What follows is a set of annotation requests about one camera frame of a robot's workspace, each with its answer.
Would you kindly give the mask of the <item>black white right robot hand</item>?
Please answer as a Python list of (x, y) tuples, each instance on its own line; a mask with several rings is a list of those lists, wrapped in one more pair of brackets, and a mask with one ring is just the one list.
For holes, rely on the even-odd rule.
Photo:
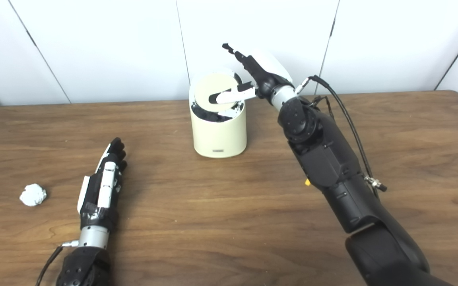
[(234, 55), (251, 75), (253, 81), (211, 94), (208, 97), (210, 104), (227, 104), (256, 97), (266, 99), (273, 104), (273, 100), (281, 92), (285, 92), (286, 100), (295, 96), (295, 88), (288, 72), (274, 56), (265, 52), (255, 52), (253, 55), (246, 56), (230, 47), (228, 43), (222, 44), (222, 48)]

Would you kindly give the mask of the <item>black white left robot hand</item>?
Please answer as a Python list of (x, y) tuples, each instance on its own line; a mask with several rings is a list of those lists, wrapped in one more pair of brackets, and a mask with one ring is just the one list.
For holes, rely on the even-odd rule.
[(84, 177), (78, 199), (81, 229), (100, 226), (114, 231), (116, 228), (122, 174), (127, 167), (125, 157), (125, 145), (116, 137), (107, 145), (94, 174)]

